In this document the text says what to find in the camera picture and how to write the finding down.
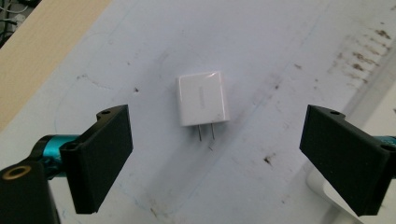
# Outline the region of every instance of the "white power adapter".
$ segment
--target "white power adapter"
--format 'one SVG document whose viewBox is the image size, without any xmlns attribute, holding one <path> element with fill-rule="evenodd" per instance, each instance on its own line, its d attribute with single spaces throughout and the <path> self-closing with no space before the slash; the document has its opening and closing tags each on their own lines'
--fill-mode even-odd
<svg viewBox="0 0 396 224">
<path fill-rule="evenodd" d="M 181 126 L 198 126 L 200 141 L 202 124 L 230 119 L 221 72 L 203 73 L 177 78 L 177 99 Z"/>
</svg>

